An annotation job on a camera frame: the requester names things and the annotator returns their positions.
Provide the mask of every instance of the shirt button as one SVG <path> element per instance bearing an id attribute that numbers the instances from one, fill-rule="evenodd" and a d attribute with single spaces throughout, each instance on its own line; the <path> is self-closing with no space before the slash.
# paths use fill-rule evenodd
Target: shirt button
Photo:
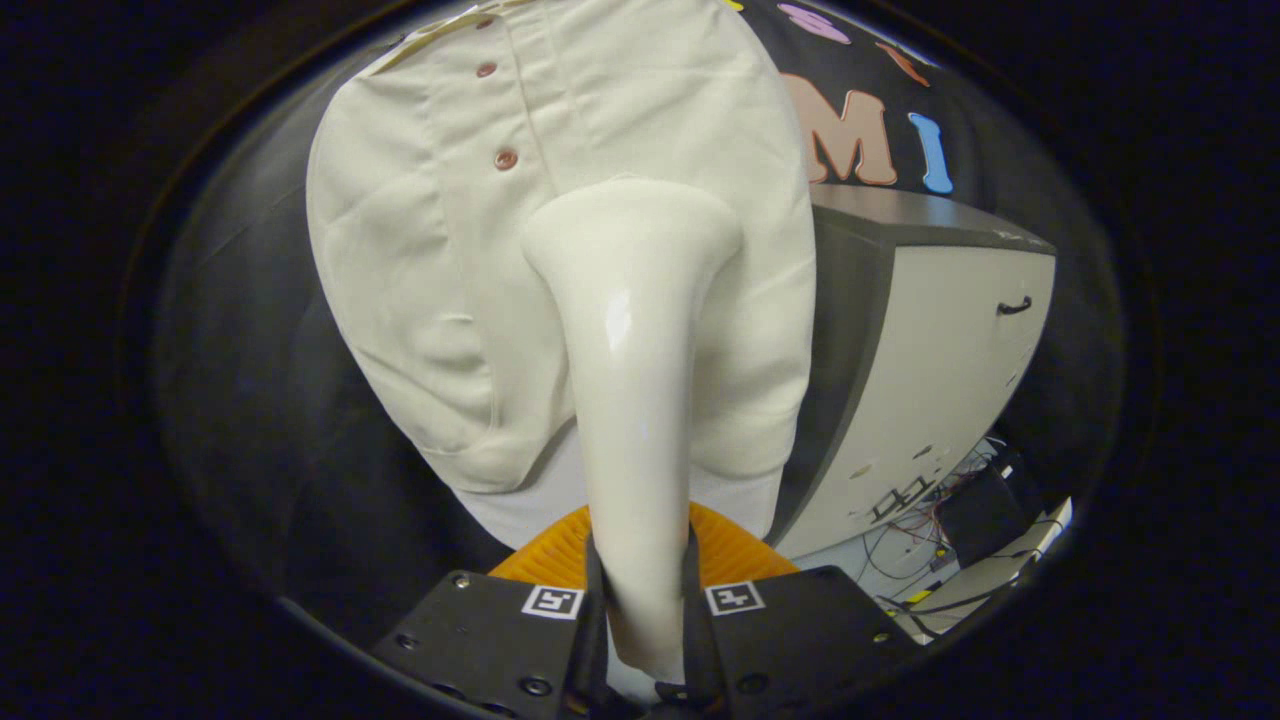
<path id="1" fill-rule="evenodd" d="M 498 154 L 497 158 L 493 159 L 493 164 L 499 170 L 509 170 L 516 167 L 516 160 L 518 159 L 520 156 L 516 155 L 513 151 L 503 150 L 502 152 Z"/>

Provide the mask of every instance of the black cloth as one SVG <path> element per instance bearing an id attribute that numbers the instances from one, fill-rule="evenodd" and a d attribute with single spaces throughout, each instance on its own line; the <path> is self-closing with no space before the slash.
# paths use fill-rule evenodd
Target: black cloth
<path id="1" fill-rule="evenodd" d="M 924 87 L 881 38 L 840 18 L 832 23 L 850 45 L 810 33 L 776 4 L 744 4 L 778 68 L 809 78 L 837 111 L 849 90 L 884 102 L 899 176 L 891 187 L 928 192 L 908 119 L 924 114 L 942 128 L 955 183 L 947 197 L 1057 246 L 1044 336 L 1002 423 L 1051 498 L 1080 491 L 1111 442 L 1124 350 L 1107 241 L 1083 200 L 964 79 L 916 65 Z M 151 355 L 165 447 L 204 523 L 259 588 L 366 647 L 449 569 L 488 570 L 509 552 L 383 411 L 311 258 L 311 138 L 333 92 L 394 35 L 279 88 L 229 137 L 169 249 Z M 828 182 L 840 181 L 832 173 Z"/>

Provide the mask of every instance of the black fabric backdrop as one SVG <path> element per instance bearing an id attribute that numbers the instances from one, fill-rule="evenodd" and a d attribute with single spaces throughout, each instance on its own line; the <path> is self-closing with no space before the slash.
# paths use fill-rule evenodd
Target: black fabric backdrop
<path id="1" fill-rule="evenodd" d="M 808 78 L 837 110 L 849 90 L 884 102 L 893 188 L 927 192 L 908 120 L 925 114 L 945 132 L 947 197 L 1057 246 L 1042 345 L 1002 427 L 1050 505 L 1068 495 L 1079 505 L 1110 454 L 1124 351 L 1108 242 L 1083 199 L 1016 120 L 956 74 L 922 67 L 925 88 L 878 37 L 838 18 L 849 45 L 773 4 L 745 5 L 781 72 Z M 150 375 L 155 420 L 191 505 L 260 588 L 365 647 L 449 569 L 483 571 L 506 555 L 381 410 L 311 259 L 303 179 L 315 127 L 333 92 L 416 24 L 364 40 L 371 47 L 319 65 L 224 133 L 184 188 L 189 200 L 143 246 L 161 288 L 152 295 L 140 278 L 131 315 L 134 340 L 151 340 L 133 346 L 133 373 Z M 827 182 L 859 181 L 831 173 Z M 826 451 L 808 441 L 797 441 L 785 483 L 806 483 Z"/>
<path id="2" fill-rule="evenodd" d="M 1036 601 L 861 711 L 1260 716 L 1265 664 L 1245 660 L 1265 634 L 1243 630 L 1263 625 L 1254 596 L 1233 588 L 1260 587 L 1248 570 L 1263 565 L 1235 548 L 1238 528 L 1267 527 L 1248 511 L 1268 496 L 1244 491 L 1275 455 L 1260 407 L 1276 366 L 1263 274 L 1276 228 L 1260 195 L 1275 151 L 1260 68 L 1277 8 L 899 5 L 1030 91 L 1056 120 L 1055 146 L 1087 151 L 1088 164 L 1069 167 L 1129 241 L 1120 269 L 1139 364 L 1089 527 Z M 84 3 L 6 17 L 15 132 L 5 141 L 24 173 L 3 246 L 15 337 L 5 365 L 18 369 L 5 386 L 9 647 L 20 659 L 10 711 L 424 715 L 242 589 L 175 496 L 161 448 L 137 434 L 113 372 L 131 234 L 164 178 L 264 68 L 365 13 L 357 3 Z M 163 94 L 179 79 L 201 90 Z M 1167 354 L 1153 352 L 1157 340 Z M 1165 357 L 1175 370 L 1151 437 Z M 1148 441 L 1156 452 L 1139 465 Z"/>

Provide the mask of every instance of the colorful letter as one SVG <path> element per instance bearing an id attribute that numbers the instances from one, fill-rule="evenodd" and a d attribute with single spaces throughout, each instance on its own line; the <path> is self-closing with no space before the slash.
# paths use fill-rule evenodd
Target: colorful letter
<path id="1" fill-rule="evenodd" d="M 879 97 L 850 90 L 845 95 L 845 109 L 837 117 L 835 108 L 812 82 L 787 73 L 782 73 L 782 79 L 791 92 L 801 129 L 813 137 L 809 182 L 827 179 L 827 168 L 818 156 L 818 145 L 827 151 L 827 158 L 831 159 L 831 165 L 840 179 L 849 179 L 849 174 L 856 172 L 858 179 L 867 184 L 897 182 L 897 172 L 888 154 L 888 136 L 884 132 L 884 104 Z"/>
<path id="2" fill-rule="evenodd" d="M 831 20 L 818 13 L 814 13 L 813 10 L 805 10 L 804 8 L 796 8 L 795 5 L 787 5 L 786 3 L 778 3 L 778 9 L 786 13 L 791 18 L 791 22 L 817 35 L 818 37 L 835 40 L 841 45 L 849 45 L 852 42 L 849 40 L 847 35 L 836 29 L 836 27 L 831 24 Z"/>
<path id="3" fill-rule="evenodd" d="M 947 177 L 947 158 L 942 154 L 942 128 L 919 113 L 908 113 L 908 119 L 920 133 L 924 146 L 924 187 L 933 192 L 951 192 L 955 186 Z"/>

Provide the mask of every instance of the white cabinet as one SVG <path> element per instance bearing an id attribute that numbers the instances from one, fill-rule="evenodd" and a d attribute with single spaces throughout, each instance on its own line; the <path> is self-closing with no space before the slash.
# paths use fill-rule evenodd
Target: white cabinet
<path id="1" fill-rule="evenodd" d="M 897 214 L 877 215 L 865 192 L 841 209 L 870 223 L 864 240 L 893 245 L 883 323 L 847 428 L 777 543 L 788 557 L 892 520 L 945 478 L 1004 410 L 1048 313 L 1047 243 L 937 197 L 879 192 L 906 196 Z"/>

